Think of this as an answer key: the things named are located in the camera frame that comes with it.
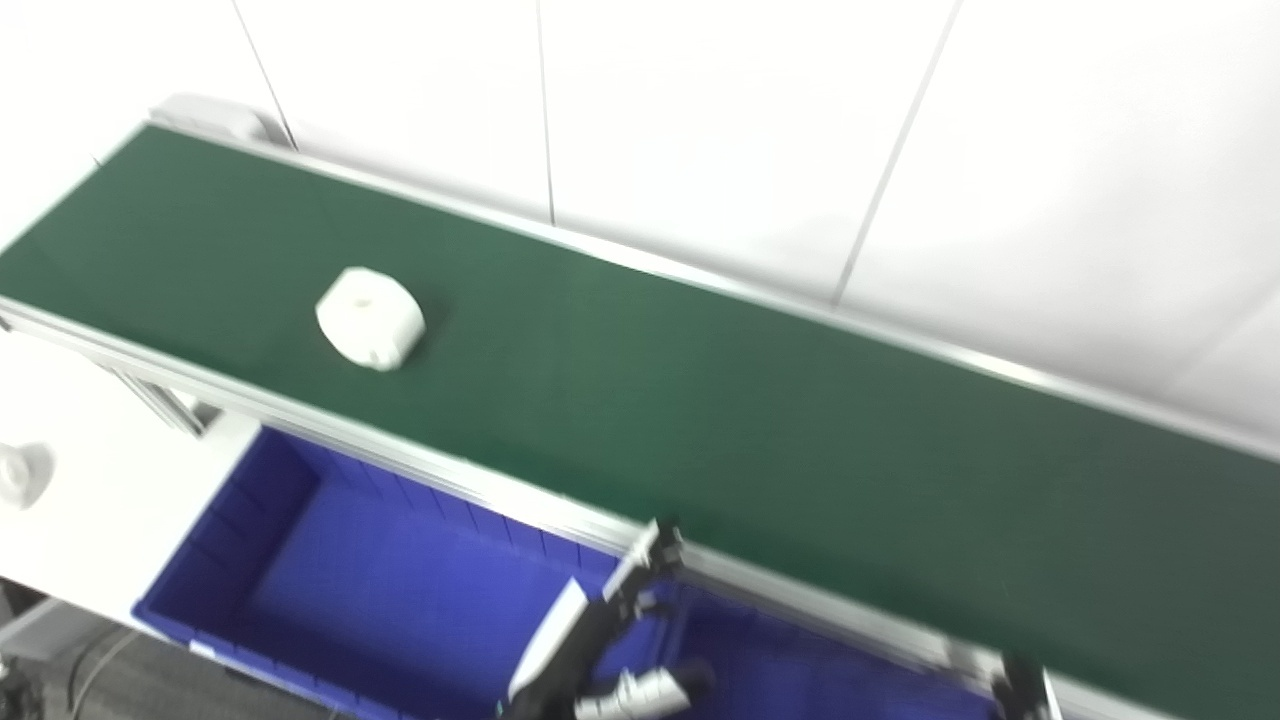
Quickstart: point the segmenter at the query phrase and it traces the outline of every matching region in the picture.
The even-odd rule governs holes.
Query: white table
[[[141,629],[133,603],[257,428],[224,414],[187,437],[83,357],[0,332],[0,442],[54,459],[32,507],[0,507],[0,575]]]

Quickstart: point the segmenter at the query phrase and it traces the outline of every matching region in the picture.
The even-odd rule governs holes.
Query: gray carpet floor
[[[44,717],[69,720],[67,687],[77,657],[78,693],[119,638],[114,630],[47,664],[19,669],[44,692]],[[184,648],[140,635],[97,674],[84,696],[81,720],[329,720],[344,717],[270,685],[234,676],[223,666]]]

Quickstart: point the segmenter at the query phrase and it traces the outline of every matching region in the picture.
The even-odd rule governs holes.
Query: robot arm
[[[996,696],[993,720],[1062,720],[1044,667],[1018,655],[1004,657],[1005,675],[992,683]]]
[[[654,609],[645,588],[680,566],[680,530],[675,523],[650,523],[605,582],[589,600],[570,580],[525,648],[508,687],[503,720],[655,719],[689,707],[709,689],[703,664],[623,674],[611,692],[591,696],[593,674],[604,652],[631,624]]]

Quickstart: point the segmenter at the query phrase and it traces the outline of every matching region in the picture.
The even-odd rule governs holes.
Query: cable
[[[88,696],[90,688],[93,687],[93,680],[97,679],[97,676],[102,673],[106,665],[111,660],[114,660],[116,655],[120,655],[120,651],[129,647],[129,643],[132,643],[133,641],[138,639],[138,635],[140,633],[137,630],[129,632],[128,635],[118,639],[115,644],[111,646],[111,650],[106,651],[106,655],[102,656],[102,660],[97,661],[97,665],[93,666],[93,670],[88,674],[87,678],[84,678],[84,687],[82,687],[79,694],[76,696],[76,702],[72,707],[72,720],[79,720],[81,710],[84,710],[84,697]]]
[[[72,662],[72,670],[67,675],[67,712],[76,710],[76,675],[79,674],[79,666],[88,659],[88,653],[93,652],[93,650],[96,650],[102,641],[111,637],[119,629],[122,629],[119,625],[111,625],[106,630],[99,633],[93,637],[93,639],[84,643],[84,648],[76,656],[76,661]]]

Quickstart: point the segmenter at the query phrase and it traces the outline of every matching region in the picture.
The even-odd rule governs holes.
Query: metal support leg
[[[196,409],[187,407],[187,405],[178,400],[173,395],[173,391],[168,388],[146,380],[140,380],[123,370],[116,370],[114,368],[104,369],[119,378],[120,382],[124,383],[124,387],[129,388],[129,391],[133,392],[133,395],[136,395],[143,405],[150,407],[152,413],[155,413],[161,420],[175,430],[180,430],[198,438],[205,434],[205,430],[212,423],[214,418],[218,416],[218,410],[209,406]]]

